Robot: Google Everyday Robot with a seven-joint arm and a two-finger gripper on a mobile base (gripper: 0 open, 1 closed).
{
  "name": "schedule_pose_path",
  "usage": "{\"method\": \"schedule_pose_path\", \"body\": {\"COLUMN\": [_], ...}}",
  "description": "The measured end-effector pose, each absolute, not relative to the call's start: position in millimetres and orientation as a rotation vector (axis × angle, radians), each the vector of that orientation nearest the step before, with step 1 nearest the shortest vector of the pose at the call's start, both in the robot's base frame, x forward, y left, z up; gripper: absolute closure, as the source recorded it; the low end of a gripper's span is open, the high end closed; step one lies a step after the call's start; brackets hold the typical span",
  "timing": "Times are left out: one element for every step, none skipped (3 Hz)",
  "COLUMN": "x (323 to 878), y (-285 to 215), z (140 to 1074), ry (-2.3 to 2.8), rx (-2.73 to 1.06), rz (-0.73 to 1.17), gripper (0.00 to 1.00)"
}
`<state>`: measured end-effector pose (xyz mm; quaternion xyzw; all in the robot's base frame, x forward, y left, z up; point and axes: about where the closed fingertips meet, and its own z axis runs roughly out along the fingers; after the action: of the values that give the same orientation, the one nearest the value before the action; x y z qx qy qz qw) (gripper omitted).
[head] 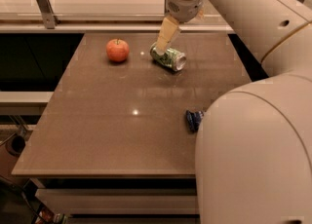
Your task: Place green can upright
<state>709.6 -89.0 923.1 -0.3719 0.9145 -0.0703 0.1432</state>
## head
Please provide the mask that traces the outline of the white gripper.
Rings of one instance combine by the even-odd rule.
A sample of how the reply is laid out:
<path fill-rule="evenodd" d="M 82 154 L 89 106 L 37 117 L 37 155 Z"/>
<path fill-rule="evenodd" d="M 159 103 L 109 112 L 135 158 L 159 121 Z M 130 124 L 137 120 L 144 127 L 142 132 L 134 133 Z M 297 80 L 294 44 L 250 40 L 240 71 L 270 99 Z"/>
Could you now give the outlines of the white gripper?
<path fill-rule="evenodd" d="M 179 34 L 179 23 L 189 22 L 192 19 L 203 20 L 205 12 L 203 0 L 168 0 L 167 9 L 170 16 L 166 16 L 158 34 L 156 53 L 163 55 L 172 41 Z"/>

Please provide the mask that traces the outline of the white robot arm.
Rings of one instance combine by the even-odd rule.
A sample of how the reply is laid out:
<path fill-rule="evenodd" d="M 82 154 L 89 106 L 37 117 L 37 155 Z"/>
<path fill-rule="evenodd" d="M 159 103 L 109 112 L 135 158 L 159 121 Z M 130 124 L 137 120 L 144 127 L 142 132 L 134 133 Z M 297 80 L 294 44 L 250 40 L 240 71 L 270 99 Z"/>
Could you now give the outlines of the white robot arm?
<path fill-rule="evenodd" d="M 201 0 L 167 0 L 165 50 Z M 199 127 L 201 224 L 312 224 L 311 11 L 296 0 L 209 0 L 267 76 L 217 99 Z"/>

